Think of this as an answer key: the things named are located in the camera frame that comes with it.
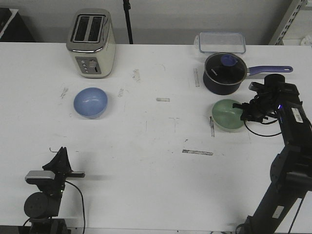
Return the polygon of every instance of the cream toaster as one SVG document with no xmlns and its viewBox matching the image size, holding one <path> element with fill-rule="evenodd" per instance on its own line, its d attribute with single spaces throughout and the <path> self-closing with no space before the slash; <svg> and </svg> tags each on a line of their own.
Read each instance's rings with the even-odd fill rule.
<svg viewBox="0 0 312 234">
<path fill-rule="evenodd" d="M 66 47 L 80 75 L 104 78 L 110 74 L 116 43 L 112 20 L 104 9 L 81 9 L 71 26 Z"/>
</svg>

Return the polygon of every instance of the table surface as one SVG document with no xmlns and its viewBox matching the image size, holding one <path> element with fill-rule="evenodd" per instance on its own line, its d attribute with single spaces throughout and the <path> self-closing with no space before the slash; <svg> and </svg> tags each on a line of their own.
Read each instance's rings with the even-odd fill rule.
<svg viewBox="0 0 312 234">
<path fill-rule="evenodd" d="M 233 231 L 253 215 L 270 183 L 270 165 L 284 147 L 282 136 L 217 127 L 212 136 L 209 117 L 220 99 L 249 102 L 255 95 L 250 82 L 263 82 L 267 74 L 218 96 L 204 86 L 204 57 L 191 45 L 117 45 L 113 70 L 104 79 L 79 76 L 62 43 L 1 43 L 0 53 L 0 225 L 27 219 L 24 202 L 38 189 L 24 177 L 54 157 L 49 148 L 61 146 L 72 169 L 86 173 L 70 181 L 84 195 L 88 227 Z M 241 57 L 249 67 L 292 66 L 286 81 L 296 84 L 312 118 L 311 47 L 247 46 Z M 75 95 L 87 87 L 108 95 L 98 119 L 73 108 Z M 249 125 L 263 134 L 279 131 L 278 124 Z M 297 205 L 279 232 L 288 231 Z M 311 209 L 308 193 L 293 232 L 312 231 Z M 69 227 L 83 225 L 80 196 L 70 185 L 59 217 Z"/>
</svg>

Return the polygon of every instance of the saucepan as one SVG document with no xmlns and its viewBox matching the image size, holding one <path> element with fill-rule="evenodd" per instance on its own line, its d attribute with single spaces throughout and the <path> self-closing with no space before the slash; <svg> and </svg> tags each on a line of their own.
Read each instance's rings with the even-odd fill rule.
<svg viewBox="0 0 312 234">
<path fill-rule="evenodd" d="M 246 63 L 231 53 L 215 53 L 205 62 L 204 84 L 213 93 L 228 95 L 235 92 L 247 77 L 262 72 L 289 73 L 291 66 L 256 66 Z"/>
</svg>

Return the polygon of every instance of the toaster knob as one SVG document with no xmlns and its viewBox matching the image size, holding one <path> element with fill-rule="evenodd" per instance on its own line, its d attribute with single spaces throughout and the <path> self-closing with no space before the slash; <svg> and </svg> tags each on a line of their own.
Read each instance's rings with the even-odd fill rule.
<svg viewBox="0 0 312 234">
<path fill-rule="evenodd" d="M 96 61 L 90 61 L 89 62 L 89 67 L 96 67 L 97 66 L 97 62 Z"/>
</svg>

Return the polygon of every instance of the pot handle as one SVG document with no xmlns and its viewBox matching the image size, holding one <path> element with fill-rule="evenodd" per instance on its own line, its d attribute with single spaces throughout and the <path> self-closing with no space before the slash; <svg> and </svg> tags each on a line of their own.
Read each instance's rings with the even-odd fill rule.
<svg viewBox="0 0 312 234">
<path fill-rule="evenodd" d="M 293 68 L 290 66 L 256 66 L 248 68 L 247 75 L 252 76 L 261 72 L 292 72 Z"/>
</svg>

